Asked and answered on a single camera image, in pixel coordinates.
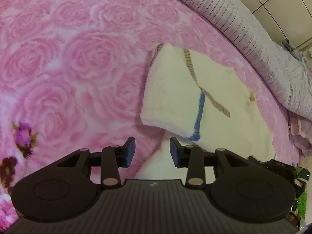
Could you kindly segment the grey striped duvet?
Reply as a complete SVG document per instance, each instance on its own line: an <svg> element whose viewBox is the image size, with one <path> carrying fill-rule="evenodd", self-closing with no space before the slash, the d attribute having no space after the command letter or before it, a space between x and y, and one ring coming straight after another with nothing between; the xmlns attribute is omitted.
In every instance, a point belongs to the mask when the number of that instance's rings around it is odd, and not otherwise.
<svg viewBox="0 0 312 234"><path fill-rule="evenodd" d="M287 110L311 119L311 74L276 44L240 0L179 0L222 32Z"/></svg>

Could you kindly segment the green knitted sweater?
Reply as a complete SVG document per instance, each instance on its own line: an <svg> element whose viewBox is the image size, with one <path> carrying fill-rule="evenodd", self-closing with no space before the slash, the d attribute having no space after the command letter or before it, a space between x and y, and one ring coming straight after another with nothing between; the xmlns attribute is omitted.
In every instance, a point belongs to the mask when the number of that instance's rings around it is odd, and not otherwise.
<svg viewBox="0 0 312 234"><path fill-rule="evenodd" d="M307 193L303 192L297 199L298 201L298 213L304 220L306 219L306 206L307 206Z"/></svg>

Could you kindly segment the cream wardrobe doors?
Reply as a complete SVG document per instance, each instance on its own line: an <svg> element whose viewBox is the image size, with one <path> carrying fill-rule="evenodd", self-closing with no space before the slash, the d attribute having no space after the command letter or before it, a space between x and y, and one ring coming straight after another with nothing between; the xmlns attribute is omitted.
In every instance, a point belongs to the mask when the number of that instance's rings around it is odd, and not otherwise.
<svg viewBox="0 0 312 234"><path fill-rule="evenodd" d="M302 50L311 45L311 0L241 0L271 39Z"/></svg>

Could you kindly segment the mauve pillow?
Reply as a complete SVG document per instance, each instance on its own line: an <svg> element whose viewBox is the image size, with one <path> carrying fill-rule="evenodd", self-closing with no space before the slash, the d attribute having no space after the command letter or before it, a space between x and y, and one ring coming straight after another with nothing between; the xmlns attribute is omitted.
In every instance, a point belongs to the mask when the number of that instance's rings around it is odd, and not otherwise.
<svg viewBox="0 0 312 234"><path fill-rule="evenodd" d="M290 139L304 156L311 155L311 121L290 111L288 118Z"/></svg>

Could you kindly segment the pink rose bed blanket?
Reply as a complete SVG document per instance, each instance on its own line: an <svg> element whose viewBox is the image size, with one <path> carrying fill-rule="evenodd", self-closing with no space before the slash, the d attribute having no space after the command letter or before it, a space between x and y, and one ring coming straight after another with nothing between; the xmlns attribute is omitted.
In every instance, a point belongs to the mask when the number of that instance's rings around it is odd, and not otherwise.
<svg viewBox="0 0 312 234"><path fill-rule="evenodd" d="M1 230L18 218L15 183L79 148L133 136L121 178L174 177L172 161L147 171L166 135L140 121L150 56L164 42L234 68L255 93L277 159L299 161L286 110L228 39L178 0L1 0Z"/></svg>

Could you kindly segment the cream knitted sweater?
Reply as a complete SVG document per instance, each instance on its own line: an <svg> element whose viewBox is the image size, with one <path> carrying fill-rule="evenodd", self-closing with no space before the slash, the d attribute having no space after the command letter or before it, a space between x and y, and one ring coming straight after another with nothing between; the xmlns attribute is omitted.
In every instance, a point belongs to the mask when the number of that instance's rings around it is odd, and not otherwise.
<svg viewBox="0 0 312 234"><path fill-rule="evenodd" d="M235 70L210 57L169 43L157 46L144 90L142 123L165 131L160 148L137 178L181 179L170 155L170 138L207 152L225 148L260 161L274 158L273 133L260 115L255 95Z"/></svg>

